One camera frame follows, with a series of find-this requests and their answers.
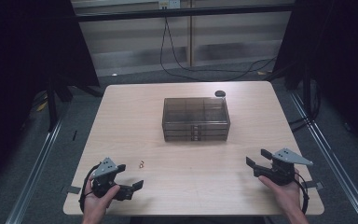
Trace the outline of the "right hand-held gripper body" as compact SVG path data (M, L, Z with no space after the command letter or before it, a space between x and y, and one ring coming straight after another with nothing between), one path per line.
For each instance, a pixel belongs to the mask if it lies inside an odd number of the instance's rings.
M279 186L288 185L295 180L295 165L312 166L313 162L300 156L289 148L282 148L272 154L271 167L255 164L254 176L266 176Z

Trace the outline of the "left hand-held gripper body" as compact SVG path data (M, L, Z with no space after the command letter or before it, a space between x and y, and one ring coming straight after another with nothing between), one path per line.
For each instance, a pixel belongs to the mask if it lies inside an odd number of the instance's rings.
M117 183L115 178L117 174L117 167L110 158L105 158L98 166L93 174L91 190L95 196L102 198L108 190L110 190ZM133 188L130 186L121 186L120 190L113 198L117 201L130 200L132 198Z

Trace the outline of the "smoky transparent drawer box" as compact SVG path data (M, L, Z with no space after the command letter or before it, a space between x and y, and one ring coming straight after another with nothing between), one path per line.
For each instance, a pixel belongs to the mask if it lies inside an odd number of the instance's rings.
M162 129L165 141L226 141L230 118L225 98L165 98Z

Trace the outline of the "person's right hand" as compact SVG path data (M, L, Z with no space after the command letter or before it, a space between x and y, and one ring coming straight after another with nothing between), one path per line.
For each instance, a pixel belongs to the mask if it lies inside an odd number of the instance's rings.
M258 177L258 180L273 192L277 204L286 217L302 215L299 186L296 183L279 186L263 175Z

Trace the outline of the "person's left hand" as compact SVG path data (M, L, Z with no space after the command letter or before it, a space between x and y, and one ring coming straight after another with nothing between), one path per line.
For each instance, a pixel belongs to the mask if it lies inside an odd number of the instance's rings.
M115 185L102 198L98 198L91 192L91 178L89 178L85 187L87 196L81 224L101 224L106 210L119 190L120 186Z

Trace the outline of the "black metal stand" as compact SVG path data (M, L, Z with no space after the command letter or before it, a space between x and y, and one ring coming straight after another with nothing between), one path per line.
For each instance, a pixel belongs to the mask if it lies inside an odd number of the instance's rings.
M50 132L58 123L58 114L56 109L55 96L58 96L62 102L70 102L73 99L72 93L68 89L69 78L61 75L51 75L48 77L47 96Z
M301 79L298 86L301 87L301 95L294 95L295 105L299 107L301 127L311 125L319 115L321 107L321 92L317 84L311 79L310 67L307 64L301 66Z

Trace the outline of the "dark curtain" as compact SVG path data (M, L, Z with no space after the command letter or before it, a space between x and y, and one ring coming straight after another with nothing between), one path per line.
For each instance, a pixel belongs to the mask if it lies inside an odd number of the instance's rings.
M358 0L294 0L273 70L290 89L306 74L358 134Z
M71 0L0 0L0 170L41 91L97 86Z

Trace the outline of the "black horizontal bar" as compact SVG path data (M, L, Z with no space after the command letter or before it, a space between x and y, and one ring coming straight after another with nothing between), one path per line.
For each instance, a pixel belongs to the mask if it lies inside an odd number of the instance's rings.
M187 17L187 16L209 16L225 14L248 14L248 13L265 13L265 12L284 12L295 9L294 4L279 5L256 5L240 7L196 7L182 9L157 9L145 11L130 11L117 13L89 13L75 16L78 22L89 21L123 21L138 19L155 19L170 17Z

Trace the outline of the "metal floor rail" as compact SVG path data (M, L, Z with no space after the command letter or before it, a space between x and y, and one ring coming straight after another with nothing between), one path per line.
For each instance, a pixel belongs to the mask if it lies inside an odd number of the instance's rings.
M332 169L339 185L342 187L347 198L349 199L352 207L358 215L358 188L354 185L353 181L350 179L348 173L342 166L341 162L337 158L330 144L326 140L323 132L320 130L316 121L309 119L306 115L306 110L304 102L297 93L290 94L296 109L302 119L305 120L306 126L310 131L313 139L315 140L318 148L321 150L324 158L326 159L328 165Z
M33 169L29 174L25 185L21 190L21 194L12 207L11 212L6 220L5 224L21 224L23 217L26 213L27 207L34 195L35 187L40 179L40 176L43 172L43 169L48 160L48 156L50 151L55 144L56 138L61 130L62 121L59 120L52 128L51 131L48 132L44 145L42 146L40 153L34 163Z

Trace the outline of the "wooden wall post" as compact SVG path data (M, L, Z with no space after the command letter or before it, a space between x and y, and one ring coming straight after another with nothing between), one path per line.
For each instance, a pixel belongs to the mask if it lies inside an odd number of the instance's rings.
M186 0L187 9L192 9L194 7L193 0ZM187 16L187 64L189 67L192 67L194 64L194 22L193 16Z

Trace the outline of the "white wall socket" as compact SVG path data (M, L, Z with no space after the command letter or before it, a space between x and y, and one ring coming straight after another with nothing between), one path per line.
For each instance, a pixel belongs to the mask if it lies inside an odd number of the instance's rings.
M178 9L181 7L181 0L158 0L160 9Z

